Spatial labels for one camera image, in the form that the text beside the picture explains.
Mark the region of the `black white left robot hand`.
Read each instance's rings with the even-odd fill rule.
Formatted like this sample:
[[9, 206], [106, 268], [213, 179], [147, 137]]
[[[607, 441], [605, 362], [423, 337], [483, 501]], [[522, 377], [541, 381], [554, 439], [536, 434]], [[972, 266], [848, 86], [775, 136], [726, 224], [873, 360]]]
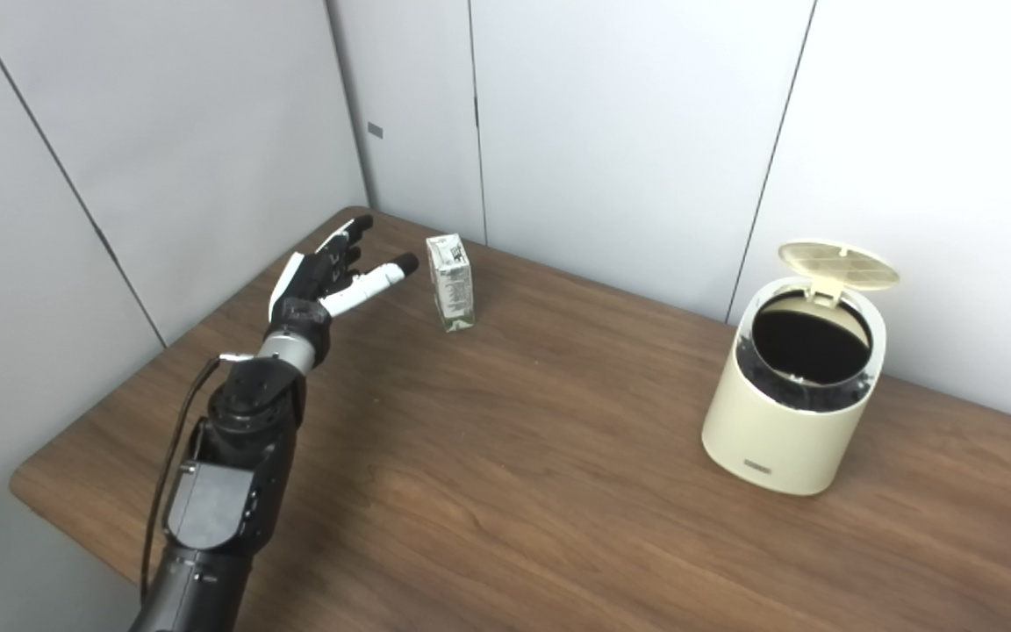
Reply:
[[316, 251], [289, 257], [270, 296], [267, 335], [305, 341], [314, 356], [321, 357], [329, 349], [334, 319], [413, 275], [419, 260], [412, 253], [365, 273], [352, 267], [362, 254], [358, 243], [373, 225], [368, 213], [354, 217], [330, 233]]

